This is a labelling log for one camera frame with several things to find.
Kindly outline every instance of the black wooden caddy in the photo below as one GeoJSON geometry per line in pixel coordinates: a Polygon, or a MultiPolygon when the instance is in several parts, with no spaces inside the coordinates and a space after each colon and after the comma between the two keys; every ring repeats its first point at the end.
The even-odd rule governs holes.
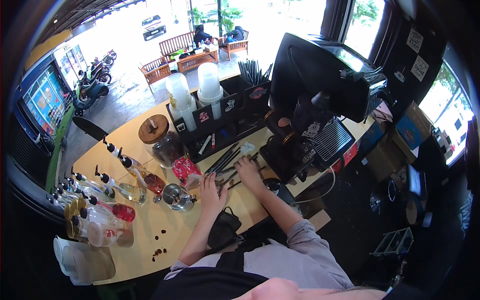
{"type": "MultiPolygon", "coordinates": [[[[183,118],[174,121],[173,125],[183,144],[187,146],[192,162],[198,163],[265,127],[263,119],[270,110],[268,99],[271,84],[271,81],[267,81],[252,86],[239,75],[222,80],[220,85],[223,87],[224,97],[220,100],[222,115],[219,119],[213,119],[212,106],[207,105],[193,112],[197,129],[192,132],[188,131],[183,118]],[[246,130],[236,132],[236,128],[240,127],[242,120],[248,120],[249,126],[246,130]],[[227,138],[220,133],[222,129],[228,133],[227,138]],[[215,147],[212,148],[211,141],[209,141],[204,152],[201,155],[198,154],[198,143],[203,144],[208,135],[214,132],[216,136],[215,147]]],[[[195,99],[198,99],[197,92],[193,92],[192,95],[195,99]]],[[[173,120],[168,104],[166,106],[168,114],[173,120]]]]}

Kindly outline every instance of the metal pitcher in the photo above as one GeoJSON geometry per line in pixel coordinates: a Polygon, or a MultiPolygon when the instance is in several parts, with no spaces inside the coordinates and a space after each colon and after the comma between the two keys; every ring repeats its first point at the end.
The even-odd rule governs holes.
{"type": "Polygon", "coordinates": [[[189,194],[183,185],[170,183],[163,188],[162,199],[173,210],[189,212],[197,201],[197,196],[189,194]]]}

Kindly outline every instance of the ceiling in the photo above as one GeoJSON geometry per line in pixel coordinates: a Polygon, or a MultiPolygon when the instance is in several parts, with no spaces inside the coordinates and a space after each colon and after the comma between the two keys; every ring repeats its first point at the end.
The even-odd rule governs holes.
{"type": "Polygon", "coordinates": [[[113,5],[126,2],[125,5],[131,4],[132,0],[66,0],[57,14],[52,18],[45,30],[40,35],[37,45],[45,42],[49,37],[54,36],[69,28],[73,29],[80,25],[86,19],[107,10],[113,5]]]}

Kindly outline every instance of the car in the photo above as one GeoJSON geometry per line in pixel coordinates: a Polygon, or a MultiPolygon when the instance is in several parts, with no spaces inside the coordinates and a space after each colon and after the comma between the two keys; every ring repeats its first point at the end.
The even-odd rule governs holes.
{"type": "Polygon", "coordinates": [[[149,36],[156,35],[160,31],[167,33],[165,25],[162,24],[162,20],[159,15],[155,15],[142,21],[142,29],[144,30],[144,40],[146,41],[149,36]]]}

